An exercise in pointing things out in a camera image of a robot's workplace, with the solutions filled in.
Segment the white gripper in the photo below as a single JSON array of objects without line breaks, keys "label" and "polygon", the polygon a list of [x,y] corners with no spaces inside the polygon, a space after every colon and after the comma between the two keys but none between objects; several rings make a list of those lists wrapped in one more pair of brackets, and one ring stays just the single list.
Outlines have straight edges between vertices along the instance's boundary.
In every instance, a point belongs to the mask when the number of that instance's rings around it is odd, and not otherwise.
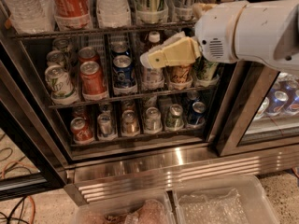
[{"label": "white gripper", "polygon": [[194,4],[192,13],[197,19],[194,26],[197,40],[186,36],[184,32],[176,33],[162,45],[143,53],[140,56],[141,64],[146,68],[181,66],[195,63],[202,54],[211,62],[235,63],[235,29],[240,14],[248,3],[237,1]]}]

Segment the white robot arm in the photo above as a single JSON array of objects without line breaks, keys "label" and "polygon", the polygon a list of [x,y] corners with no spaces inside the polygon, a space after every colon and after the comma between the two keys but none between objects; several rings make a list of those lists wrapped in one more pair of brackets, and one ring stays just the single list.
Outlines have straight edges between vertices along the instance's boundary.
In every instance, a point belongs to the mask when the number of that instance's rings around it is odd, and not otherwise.
[{"label": "white robot arm", "polygon": [[194,37],[182,33],[143,53],[146,68],[210,62],[262,63],[279,72],[299,73],[299,0],[196,3]]}]

